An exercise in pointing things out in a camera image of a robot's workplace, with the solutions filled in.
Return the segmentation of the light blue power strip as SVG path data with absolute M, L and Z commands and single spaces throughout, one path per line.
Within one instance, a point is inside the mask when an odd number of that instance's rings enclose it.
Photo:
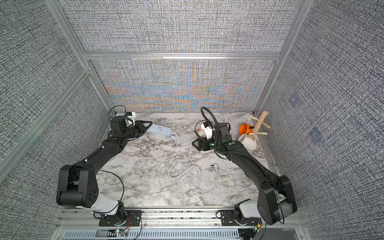
M 163 136 L 165 138 L 170 138 L 170 139 L 174 139 L 173 137 L 176 137 L 176 142 L 174 143 L 174 146 L 177 147 L 178 144 L 179 144 L 179 136 L 176 133 L 172 132 L 172 130 L 170 128 L 168 128 L 168 127 L 163 127 L 163 126 L 160 126 L 160 125 L 153 124 L 153 125 L 149 126 L 149 129 L 147 130 L 147 132 L 152 134 L 152 135 L 155 135 L 155 136 L 160 135 L 160 136 Z M 171 179 L 171 180 L 180 179 L 181 177 L 184 177 L 190 171 L 197 170 L 198 171 L 197 187 L 198 187 L 199 192 L 201 194 L 203 194 L 203 195 L 207 195 L 207 194 L 212 193 L 215 190 L 215 188 L 217 187 L 217 184 L 218 184 L 218 181 L 219 181 L 219 168 L 218 168 L 217 164 L 213 164 L 213 167 L 214 167 L 214 170 L 215 170 L 214 185 L 213 185 L 213 187 L 211 189 L 209 189 L 207 191 L 204 191 L 201 188 L 202 173 L 201 173 L 201 169 L 198 166 L 190 166 L 186 171 L 184 171 L 180 175 L 177 175 L 177 176 L 172 176 L 171 175 L 171 170 L 175 167 L 177 161 L 188 162 L 191 159 L 191 154 L 192 154 L 192 149 L 189 150 L 188 158 L 187 159 L 175 159 L 173 161 L 171 167 L 169 168 L 169 170 L 167 172 L 167 175 L 168 175 L 169 179 Z

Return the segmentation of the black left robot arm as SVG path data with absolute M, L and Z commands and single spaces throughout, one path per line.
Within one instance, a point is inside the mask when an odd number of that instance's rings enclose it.
M 124 204 L 99 193 L 96 175 L 109 160 L 122 152 L 128 142 L 143 136 L 152 125 L 151 121 L 113 117 L 111 130 L 99 148 L 83 160 L 60 169 L 57 204 L 83 207 L 104 216 L 122 215 Z

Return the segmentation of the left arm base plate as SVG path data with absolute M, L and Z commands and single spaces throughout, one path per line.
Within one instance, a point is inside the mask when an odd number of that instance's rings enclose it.
M 142 218 L 141 210 L 124 210 L 116 215 L 100 217 L 99 227 L 139 227 Z

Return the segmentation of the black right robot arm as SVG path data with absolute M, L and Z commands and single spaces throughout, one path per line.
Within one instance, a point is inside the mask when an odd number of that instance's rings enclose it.
M 297 203 L 291 180 L 278 176 L 256 160 L 239 141 L 219 143 L 196 139 L 192 146 L 198 151 L 215 150 L 236 164 L 256 185 L 259 193 L 257 211 L 269 225 L 283 223 L 285 218 L 297 212 Z

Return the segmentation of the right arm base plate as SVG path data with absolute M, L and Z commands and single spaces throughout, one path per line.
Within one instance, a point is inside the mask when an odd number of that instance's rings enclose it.
M 219 219 L 223 226 L 258 226 L 262 223 L 261 218 L 244 217 L 238 210 L 219 210 Z

